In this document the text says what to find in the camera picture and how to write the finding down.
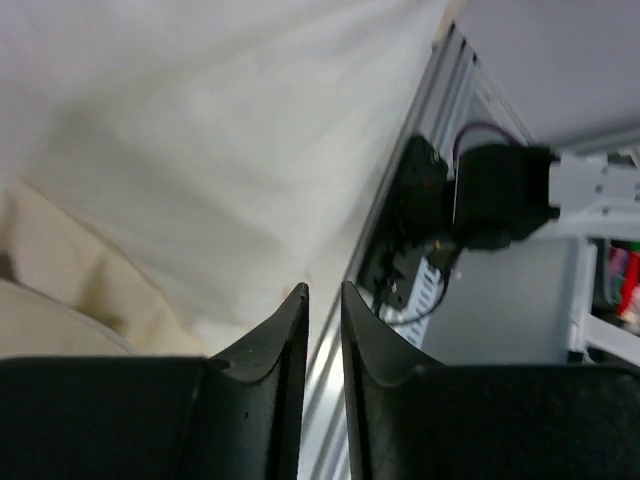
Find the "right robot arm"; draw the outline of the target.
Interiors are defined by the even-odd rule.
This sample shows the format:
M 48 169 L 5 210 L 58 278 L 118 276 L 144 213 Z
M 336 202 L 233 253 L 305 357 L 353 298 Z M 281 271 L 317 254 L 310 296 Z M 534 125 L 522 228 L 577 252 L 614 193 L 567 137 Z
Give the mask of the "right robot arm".
M 457 244 L 498 250 L 532 236 L 639 237 L 639 172 L 603 155 L 487 144 L 465 151 L 441 196 Z

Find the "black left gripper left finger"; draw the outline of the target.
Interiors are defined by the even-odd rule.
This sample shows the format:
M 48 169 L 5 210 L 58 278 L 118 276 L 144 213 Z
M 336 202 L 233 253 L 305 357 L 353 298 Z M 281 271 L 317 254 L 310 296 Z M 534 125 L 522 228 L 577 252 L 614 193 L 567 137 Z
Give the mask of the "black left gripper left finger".
M 213 357 L 1 364 L 5 479 L 293 479 L 309 290 Z

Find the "grey plush ruffled pillowcase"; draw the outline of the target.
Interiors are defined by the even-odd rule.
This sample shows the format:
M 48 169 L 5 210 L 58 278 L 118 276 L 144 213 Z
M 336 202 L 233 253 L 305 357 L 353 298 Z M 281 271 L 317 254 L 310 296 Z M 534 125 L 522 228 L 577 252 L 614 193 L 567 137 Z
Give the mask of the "grey plush ruffled pillowcase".
M 29 184 L 1 200 L 1 257 L 3 357 L 204 352 L 140 270 Z

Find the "white pillow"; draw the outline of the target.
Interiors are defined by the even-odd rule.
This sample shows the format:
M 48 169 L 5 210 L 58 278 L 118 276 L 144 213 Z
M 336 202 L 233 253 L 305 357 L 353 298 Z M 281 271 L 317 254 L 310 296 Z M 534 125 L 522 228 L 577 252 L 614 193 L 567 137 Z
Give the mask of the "white pillow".
M 243 335 L 389 157 L 443 1 L 5 1 L 1 189 L 119 247 L 208 343 Z

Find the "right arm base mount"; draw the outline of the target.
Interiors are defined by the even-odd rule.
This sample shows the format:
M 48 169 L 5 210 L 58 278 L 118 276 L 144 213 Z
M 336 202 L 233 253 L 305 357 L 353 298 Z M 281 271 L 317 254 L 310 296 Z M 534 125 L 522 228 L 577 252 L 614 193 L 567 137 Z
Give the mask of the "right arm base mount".
M 428 241 L 446 230 L 442 194 L 447 181 L 447 163 L 423 136 L 411 136 L 357 275 L 375 301 L 398 310 L 406 306 Z

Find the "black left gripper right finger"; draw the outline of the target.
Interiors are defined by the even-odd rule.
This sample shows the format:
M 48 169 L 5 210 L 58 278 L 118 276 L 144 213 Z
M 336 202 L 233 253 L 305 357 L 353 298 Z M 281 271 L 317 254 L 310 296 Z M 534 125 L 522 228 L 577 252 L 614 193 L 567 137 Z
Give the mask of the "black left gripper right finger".
M 341 287 L 355 479 L 635 479 L 639 375 L 600 365 L 446 366 Z

